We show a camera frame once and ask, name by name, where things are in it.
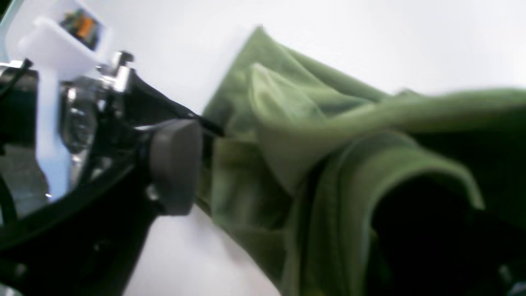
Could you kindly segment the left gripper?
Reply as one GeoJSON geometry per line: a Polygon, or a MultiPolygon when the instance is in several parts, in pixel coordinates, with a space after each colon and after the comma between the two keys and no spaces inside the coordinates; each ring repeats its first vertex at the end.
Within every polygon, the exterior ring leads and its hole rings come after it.
{"type": "Polygon", "coordinates": [[[132,132],[151,132],[147,167],[158,201],[196,200],[203,131],[208,122],[141,80],[125,52],[109,56],[113,30],[82,0],[54,0],[21,38],[19,71],[34,66],[36,161],[48,184],[48,204],[72,192],[103,137],[103,115],[132,132]]]}

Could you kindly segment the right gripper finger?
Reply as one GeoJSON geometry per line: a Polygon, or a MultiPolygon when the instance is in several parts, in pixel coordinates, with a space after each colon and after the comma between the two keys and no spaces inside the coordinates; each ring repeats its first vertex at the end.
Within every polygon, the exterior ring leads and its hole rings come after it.
{"type": "Polygon", "coordinates": [[[168,120],[90,183],[1,226],[1,284],[24,296],[122,295],[154,221],[191,212],[203,148],[197,120],[168,120]]]}

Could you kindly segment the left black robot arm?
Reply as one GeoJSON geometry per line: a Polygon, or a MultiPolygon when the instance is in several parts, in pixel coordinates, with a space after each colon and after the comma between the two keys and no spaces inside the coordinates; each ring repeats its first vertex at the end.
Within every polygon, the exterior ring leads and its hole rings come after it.
{"type": "Polygon", "coordinates": [[[32,148],[51,204],[96,189],[120,163],[146,171],[162,209],[186,215],[205,150],[224,131],[142,79],[85,0],[53,0],[1,64],[1,146],[32,148]]]}

